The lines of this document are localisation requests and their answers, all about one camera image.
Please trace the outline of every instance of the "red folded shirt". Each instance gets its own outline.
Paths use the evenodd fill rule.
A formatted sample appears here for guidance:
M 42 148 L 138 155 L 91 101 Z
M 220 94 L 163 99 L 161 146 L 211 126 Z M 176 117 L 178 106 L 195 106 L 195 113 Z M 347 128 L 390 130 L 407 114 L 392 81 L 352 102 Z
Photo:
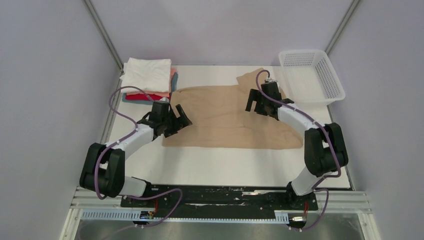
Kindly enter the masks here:
M 161 98 L 163 98 L 162 96 L 158 96 L 155 94 L 148 94 L 153 100 L 160 100 Z M 145 100 L 145 101 L 149 101 L 149 99 L 147 98 L 146 95 L 144 95 L 143 93 L 138 93 L 138 94 L 133 94 L 133 95 L 128 95 L 126 94 L 125 96 L 126 100 L 131 100 L 131 101 L 136 101 L 136 100 Z

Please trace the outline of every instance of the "black mounting plate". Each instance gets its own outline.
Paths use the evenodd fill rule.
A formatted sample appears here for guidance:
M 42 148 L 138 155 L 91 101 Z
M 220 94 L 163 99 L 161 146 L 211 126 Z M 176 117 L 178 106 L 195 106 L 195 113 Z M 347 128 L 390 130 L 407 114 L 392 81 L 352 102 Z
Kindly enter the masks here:
M 305 202 L 287 202 L 286 187 L 261 186 L 207 186 L 207 185 L 165 185 L 152 184 L 143 197 L 151 197 L 170 189 L 182 190 L 182 200 L 173 218 L 201 219 L 275 219 L 274 210 L 303 211 Z M 158 211 L 154 215 L 165 217 L 180 197 L 179 192 L 158 198 Z M 153 208 L 156 200 L 121 200 L 123 208 Z M 310 211 L 318 210 L 315 194 L 305 197 Z

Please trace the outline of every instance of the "white folded towel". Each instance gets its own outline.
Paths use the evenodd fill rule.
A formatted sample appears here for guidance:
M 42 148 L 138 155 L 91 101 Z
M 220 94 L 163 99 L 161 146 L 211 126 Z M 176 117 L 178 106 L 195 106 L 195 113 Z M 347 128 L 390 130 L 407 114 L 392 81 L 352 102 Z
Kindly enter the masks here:
M 122 87 L 135 86 L 144 91 L 166 93 L 170 90 L 171 59 L 140 60 L 130 57 L 123 65 Z M 133 88 L 122 93 L 139 92 Z

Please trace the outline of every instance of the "white table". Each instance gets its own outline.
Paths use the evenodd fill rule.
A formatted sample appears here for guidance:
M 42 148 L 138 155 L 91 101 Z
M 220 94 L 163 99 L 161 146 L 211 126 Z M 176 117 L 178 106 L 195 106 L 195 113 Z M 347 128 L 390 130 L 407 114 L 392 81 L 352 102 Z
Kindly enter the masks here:
M 287 89 L 278 66 L 175 67 L 178 70 L 178 89 L 236 85 L 236 77 L 261 67 L 270 71 L 271 77 L 279 81 L 283 90 Z M 138 121 L 151 107 L 120 102 L 118 111 Z M 321 122 L 331 122 L 325 106 L 303 110 Z M 117 140 L 133 127 L 130 121 L 116 116 L 109 140 Z M 145 179 L 153 184 L 284 187 L 305 167 L 303 148 L 270 150 L 163 147 L 162 138 L 163 136 L 158 137 L 130 156 L 125 162 L 125 175 Z M 320 187 L 350 188 L 344 168 L 341 177 L 326 179 Z

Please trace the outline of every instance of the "metal pole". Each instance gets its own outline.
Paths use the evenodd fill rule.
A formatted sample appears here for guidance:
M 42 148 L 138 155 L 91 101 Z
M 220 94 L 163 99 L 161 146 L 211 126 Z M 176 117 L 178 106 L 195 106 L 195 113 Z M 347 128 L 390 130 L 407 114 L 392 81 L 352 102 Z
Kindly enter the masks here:
M 99 15 L 97 14 L 96 9 L 94 8 L 94 5 L 91 0 L 82 0 L 85 7 L 87 8 L 88 13 L 90 14 L 97 30 L 99 31 L 101 37 L 104 40 L 104 43 L 106 44 L 107 49 L 109 50 L 110 54 L 113 57 L 113 60 L 115 61 L 118 69 L 121 73 L 124 71 L 124 65 L 122 63 L 121 58 L 119 57 L 117 50 L 115 49 L 111 38 L 108 35 L 108 32 L 106 32 L 105 27 L 102 24 L 102 21 L 100 21 Z
M 333 50 L 334 45 L 339 40 L 340 35 L 342 34 L 342 32 L 345 29 L 346 25 L 348 24 L 349 20 L 351 19 L 353 13 L 358 8 L 360 2 L 362 2 L 362 0 L 353 0 L 352 3 L 350 4 L 349 8 L 347 9 L 346 13 L 344 14 L 343 19 L 341 20 L 340 24 L 338 25 L 337 29 L 335 30 L 330 42 L 328 43 L 327 47 L 325 48 L 325 53 L 327 53 L 327 55 L 330 55 L 331 51 Z

